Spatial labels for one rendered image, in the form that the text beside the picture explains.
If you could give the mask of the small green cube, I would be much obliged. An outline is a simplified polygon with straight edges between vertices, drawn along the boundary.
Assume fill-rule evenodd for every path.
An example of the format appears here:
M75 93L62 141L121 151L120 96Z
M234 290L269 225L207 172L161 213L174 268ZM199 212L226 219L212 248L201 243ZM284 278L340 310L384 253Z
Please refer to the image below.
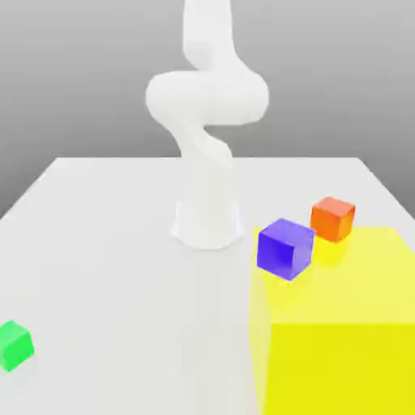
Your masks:
M11 372L34 354L32 336L28 329L13 320L0 327L0 366Z

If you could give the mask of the large yellow box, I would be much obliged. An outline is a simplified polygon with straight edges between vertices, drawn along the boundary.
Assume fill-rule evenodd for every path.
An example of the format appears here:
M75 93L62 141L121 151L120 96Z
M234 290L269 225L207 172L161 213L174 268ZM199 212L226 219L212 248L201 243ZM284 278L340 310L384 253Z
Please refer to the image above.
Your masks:
M415 415L415 252L393 228L317 239L287 281L250 268L259 415Z

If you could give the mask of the small purple cube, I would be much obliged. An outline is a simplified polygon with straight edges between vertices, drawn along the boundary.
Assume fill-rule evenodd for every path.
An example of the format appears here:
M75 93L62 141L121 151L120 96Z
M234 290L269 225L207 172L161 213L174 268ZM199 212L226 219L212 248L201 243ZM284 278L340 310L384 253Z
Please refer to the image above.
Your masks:
M256 264L285 280L294 280L311 263L315 231L280 218L259 232Z

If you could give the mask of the small orange cube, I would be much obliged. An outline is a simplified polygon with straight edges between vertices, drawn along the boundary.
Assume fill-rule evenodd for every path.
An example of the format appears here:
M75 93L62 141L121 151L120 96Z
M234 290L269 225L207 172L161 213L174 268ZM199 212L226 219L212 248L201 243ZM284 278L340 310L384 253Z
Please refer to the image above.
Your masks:
M356 206L325 197L312 206L310 227L316 235L330 242L340 242L351 232Z

